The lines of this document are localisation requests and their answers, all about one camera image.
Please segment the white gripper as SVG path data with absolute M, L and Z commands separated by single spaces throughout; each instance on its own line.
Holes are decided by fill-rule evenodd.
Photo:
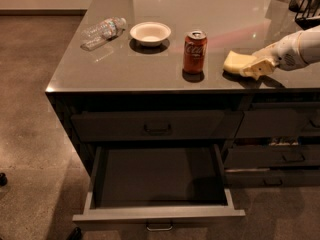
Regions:
M 285 71 L 304 68 L 308 65 L 302 56 L 300 43 L 303 31 L 287 35 L 278 42 L 252 53 L 257 59 L 240 70 L 242 77 L 258 80 L 261 76 L 270 75 L 278 67 Z

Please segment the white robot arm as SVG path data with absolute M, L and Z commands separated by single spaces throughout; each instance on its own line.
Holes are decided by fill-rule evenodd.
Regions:
M 320 62 L 320 26 L 301 30 L 253 53 L 255 59 L 240 69 L 243 77 L 258 80 L 276 68 L 292 71 Z

